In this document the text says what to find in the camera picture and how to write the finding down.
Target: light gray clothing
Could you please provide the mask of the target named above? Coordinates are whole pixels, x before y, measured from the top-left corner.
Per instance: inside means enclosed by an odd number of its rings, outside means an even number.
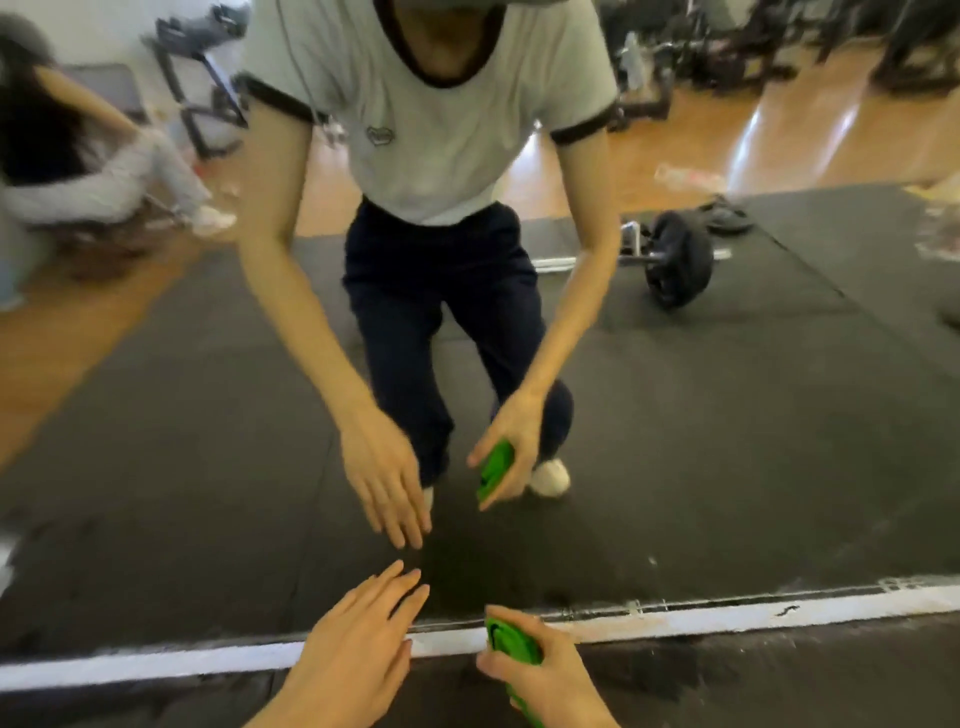
[[[368,199],[409,223],[452,225],[495,201],[536,122],[571,144],[606,126],[617,95],[592,0],[501,6],[486,25],[478,67],[437,80],[390,2],[260,0],[250,91],[305,121],[311,107],[332,114]]]
[[[156,180],[166,186],[178,212],[186,216],[210,199],[177,146],[153,129],[143,130],[121,147],[98,172],[53,184],[7,187],[3,196],[10,214],[27,225],[112,225],[133,216]]]

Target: cable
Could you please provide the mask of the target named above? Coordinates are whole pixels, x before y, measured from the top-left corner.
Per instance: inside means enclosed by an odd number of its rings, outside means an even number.
[[[333,146],[333,138],[329,132],[329,129],[327,128],[327,125],[321,120],[321,113],[317,110],[317,104],[313,100],[313,93],[310,91],[310,84],[306,82],[306,76],[303,74],[303,69],[300,68],[300,64],[297,63],[297,56],[294,55],[294,46],[293,42],[290,40],[290,32],[287,30],[287,20],[286,16],[283,14],[283,6],[280,4],[280,0],[274,0],[274,5],[276,6],[276,16],[280,21],[280,30],[283,32],[283,42],[287,46],[287,54],[290,56],[290,61],[293,63],[294,69],[297,71],[300,84],[303,86],[303,90],[306,92],[306,98],[310,107],[310,115],[313,116],[313,123],[317,127],[320,127],[321,132],[324,134],[326,143],[330,146]]]

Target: black weight plate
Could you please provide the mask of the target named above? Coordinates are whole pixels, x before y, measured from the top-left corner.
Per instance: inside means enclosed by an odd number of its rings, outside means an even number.
[[[664,212],[654,224],[647,251],[664,256],[663,263],[646,269],[650,292],[663,308],[685,306],[709,285],[713,275],[713,244],[695,213]]]
[[[746,212],[726,200],[714,200],[698,209],[704,213],[707,230],[717,235],[742,235],[754,227]]]

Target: wooden floor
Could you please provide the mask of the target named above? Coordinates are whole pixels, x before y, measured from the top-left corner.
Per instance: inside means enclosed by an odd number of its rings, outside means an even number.
[[[960,169],[960,94],[895,100],[867,87],[877,52],[844,49],[823,68],[808,58],[800,77],[762,99],[677,94],[668,122],[635,124],[612,138],[621,210],[694,204],[704,195],[654,182],[662,163],[724,175],[733,194],[857,182],[913,182]],[[236,184],[236,160],[209,170],[211,186]],[[318,144],[311,160],[299,234],[346,229],[359,200],[346,152]],[[556,156],[535,137],[511,169],[504,201],[521,217],[567,215]],[[0,466],[25,447],[151,302],[203,247],[183,234],[127,279],[102,287],[71,282],[57,265],[25,290],[28,305],[0,315]]]

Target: hand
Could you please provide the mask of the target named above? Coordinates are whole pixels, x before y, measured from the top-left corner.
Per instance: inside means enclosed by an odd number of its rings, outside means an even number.
[[[523,495],[540,455],[543,402],[542,397],[522,388],[516,390],[500,407],[486,434],[467,459],[471,468],[477,468],[501,440],[507,440],[514,446],[514,465],[503,476],[497,489],[480,504],[481,511],[486,511],[501,500],[513,500]]]
[[[372,576],[320,620],[248,728],[370,728],[386,715],[410,671],[407,631],[430,594],[424,585],[404,598],[420,572],[402,571],[398,561]]]
[[[397,548],[423,548],[433,524],[420,487],[420,467],[407,436],[375,404],[354,413],[341,429],[347,480],[376,533],[387,529]]]
[[[512,686],[544,728],[616,727],[569,635],[512,609],[488,607],[487,614],[518,627],[540,644],[541,665],[524,665],[488,648],[477,657],[477,668]]]

